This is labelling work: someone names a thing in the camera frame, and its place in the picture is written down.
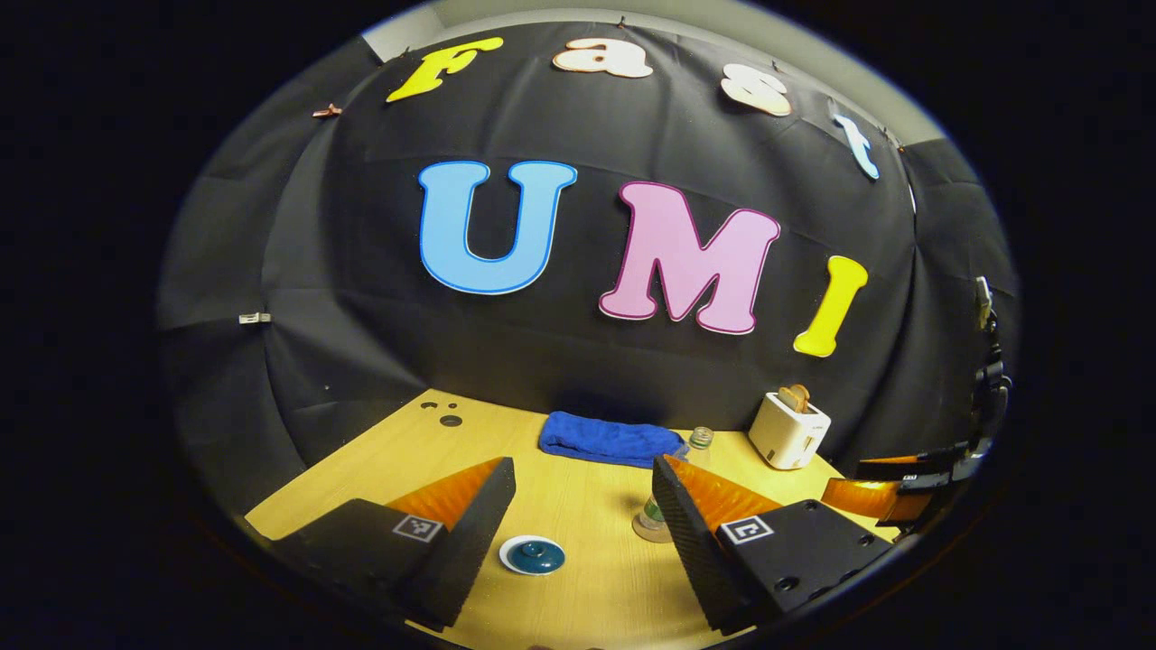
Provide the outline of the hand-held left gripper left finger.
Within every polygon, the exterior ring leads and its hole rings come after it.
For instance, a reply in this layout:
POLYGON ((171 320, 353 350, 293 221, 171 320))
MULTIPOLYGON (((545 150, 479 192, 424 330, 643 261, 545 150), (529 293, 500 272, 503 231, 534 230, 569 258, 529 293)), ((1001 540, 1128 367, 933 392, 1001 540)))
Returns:
POLYGON ((497 457, 388 505, 350 498, 272 545, 358 608, 440 631, 455 625, 516 488, 516 461, 497 457))

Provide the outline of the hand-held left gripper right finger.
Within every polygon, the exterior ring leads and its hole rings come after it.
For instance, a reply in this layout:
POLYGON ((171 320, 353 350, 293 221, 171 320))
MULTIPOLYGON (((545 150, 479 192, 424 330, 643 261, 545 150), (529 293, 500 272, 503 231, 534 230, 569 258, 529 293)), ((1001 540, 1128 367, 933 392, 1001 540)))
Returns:
POLYGON ((867 571, 892 544, 817 498, 772 498, 665 455, 652 492, 711 629, 787 616, 867 571))

